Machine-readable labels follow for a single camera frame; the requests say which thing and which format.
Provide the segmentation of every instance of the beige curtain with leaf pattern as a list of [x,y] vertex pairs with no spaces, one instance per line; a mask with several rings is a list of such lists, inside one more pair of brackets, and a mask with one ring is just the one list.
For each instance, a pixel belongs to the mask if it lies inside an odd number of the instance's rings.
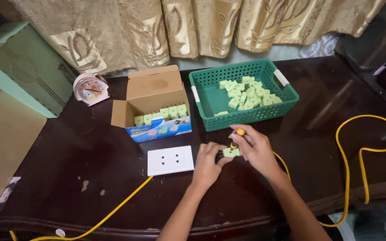
[[232,41],[264,52],[329,31],[359,37],[386,0],[9,1],[74,68],[108,74],[225,58]]

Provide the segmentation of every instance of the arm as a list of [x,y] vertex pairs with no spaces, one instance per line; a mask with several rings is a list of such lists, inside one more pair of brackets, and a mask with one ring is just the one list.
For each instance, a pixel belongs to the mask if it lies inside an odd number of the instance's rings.
[[224,157],[215,164],[217,152],[225,148],[227,146],[213,142],[200,145],[192,183],[160,232],[158,241],[187,240],[200,200],[217,180],[224,164],[233,160],[233,158]]
[[331,241],[324,228],[299,196],[288,176],[276,162],[269,139],[251,126],[233,125],[234,130],[245,130],[244,137],[234,131],[232,138],[245,160],[268,179],[287,218],[294,240]]

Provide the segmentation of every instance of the basket handle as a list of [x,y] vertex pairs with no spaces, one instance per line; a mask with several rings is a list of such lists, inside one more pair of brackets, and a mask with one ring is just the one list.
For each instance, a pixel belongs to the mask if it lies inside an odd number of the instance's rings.
[[282,86],[285,86],[286,84],[289,84],[288,80],[285,78],[285,76],[279,71],[279,69],[274,71],[274,75],[278,78],[278,80],[281,82]]
[[194,99],[195,99],[196,103],[200,102],[199,95],[197,94],[196,86],[192,86],[192,91],[193,91],[193,95],[194,95]]

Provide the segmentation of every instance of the clock face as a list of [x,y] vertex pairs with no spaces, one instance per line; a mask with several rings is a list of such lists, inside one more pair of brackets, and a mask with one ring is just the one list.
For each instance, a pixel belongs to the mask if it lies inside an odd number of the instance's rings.
[[100,81],[85,81],[78,87],[78,93],[85,100],[97,100],[105,93],[104,85]]

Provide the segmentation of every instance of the hand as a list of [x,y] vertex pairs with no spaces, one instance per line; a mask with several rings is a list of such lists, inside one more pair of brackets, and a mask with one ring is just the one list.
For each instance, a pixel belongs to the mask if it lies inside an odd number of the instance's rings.
[[[231,125],[234,131],[230,134],[234,142],[239,145],[239,152],[246,161],[259,171],[265,178],[271,178],[275,174],[282,172],[275,155],[273,154],[269,139],[264,134],[257,132],[248,125]],[[242,136],[236,134],[236,130],[242,128],[245,134]]]
[[200,145],[191,185],[198,186],[206,191],[215,183],[222,167],[233,160],[231,157],[223,157],[215,164],[217,152],[226,148],[227,146],[214,142]]

